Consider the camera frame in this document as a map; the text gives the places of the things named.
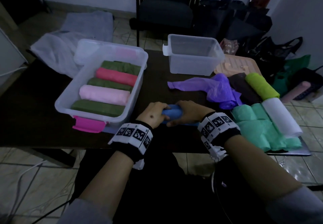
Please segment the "pink cylindrical object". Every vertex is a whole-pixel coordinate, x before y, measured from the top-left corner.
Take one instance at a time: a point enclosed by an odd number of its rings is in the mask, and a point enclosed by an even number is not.
[[[81,99],[125,106],[130,92],[86,84],[80,88],[79,95]]]
[[[96,71],[95,77],[134,87],[138,76],[100,67]]]
[[[302,83],[299,83],[299,85],[292,89],[290,92],[288,92],[285,96],[283,96],[280,100],[282,103],[288,103],[295,97],[306,91],[309,87],[311,87],[311,83],[303,81]]]

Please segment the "purple plastic bag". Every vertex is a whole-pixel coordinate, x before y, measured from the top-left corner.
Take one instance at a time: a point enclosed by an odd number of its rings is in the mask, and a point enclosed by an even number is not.
[[[206,99],[209,102],[219,103],[221,109],[233,109],[242,105],[240,100],[241,93],[231,88],[228,78],[218,73],[211,79],[191,78],[185,81],[167,82],[170,89],[181,91],[205,91]]]

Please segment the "small clear plastic container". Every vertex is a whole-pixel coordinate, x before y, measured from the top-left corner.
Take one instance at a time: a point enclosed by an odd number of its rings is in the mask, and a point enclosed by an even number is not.
[[[69,114],[76,119],[77,122],[73,126],[74,129],[94,133],[103,131],[115,134],[122,124],[129,121],[136,104],[142,85],[143,71],[148,60],[147,52],[140,47],[82,39],[78,43],[74,58],[78,59],[78,63],[84,64],[84,67],[56,100],[56,110],[60,113]],[[79,89],[95,76],[95,71],[101,66],[103,61],[121,61],[141,67],[128,103],[119,117],[109,117],[71,109],[72,104],[81,99]]]
[[[188,35],[169,34],[163,53],[169,56],[171,73],[210,76],[225,59],[216,39]]]

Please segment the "pink bin handle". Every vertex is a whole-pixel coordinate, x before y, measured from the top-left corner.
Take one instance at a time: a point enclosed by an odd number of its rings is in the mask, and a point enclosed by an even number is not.
[[[79,116],[73,116],[73,118],[76,119],[76,123],[72,128],[80,131],[100,133],[106,126],[106,122],[104,121],[87,119]]]

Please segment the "tile floor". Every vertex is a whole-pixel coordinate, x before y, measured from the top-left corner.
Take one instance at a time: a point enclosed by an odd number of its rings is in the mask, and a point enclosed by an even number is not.
[[[19,25],[19,29],[9,33],[8,36],[22,53],[27,55],[24,49],[29,48],[43,34],[58,30],[65,17],[65,12],[56,10],[53,14],[39,13]],[[136,31],[130,29],[129,20],[115,19],[113,42],[136,46]],[[156,35],[148,31],[140,32],[140,47],[161,51],[163,44],[167,45],[167,35]],[[21,72],[16,72],[11,75],[8,81],[0,87],[0,95],[20,74]],[[323,105],[292,101],[286,104],[286,108],[302,126],[303,139],[313,155],[310,157],[271,157],[304,185],[323,184]],[[13,223],[32,223],[38,217],[66,202],[73,193],[75,176],[84,153],[84,150],[77,151],[77,161],[72,169],[44,162],[27,171],[21,180]],[[187,174],[209,176],[214,169],[214,161],[207,154],[174,153],[174,155],[180,167]],[[0,214],[5,214],[12,208],[20,175],[40,162],[42,159],[39,157],[20,149],[0,148]],[[316,192],[316,194],[323,200],[323,193]],[[65,209],[66,207],[62,207],[56,210],[39,223],[57,223]]]

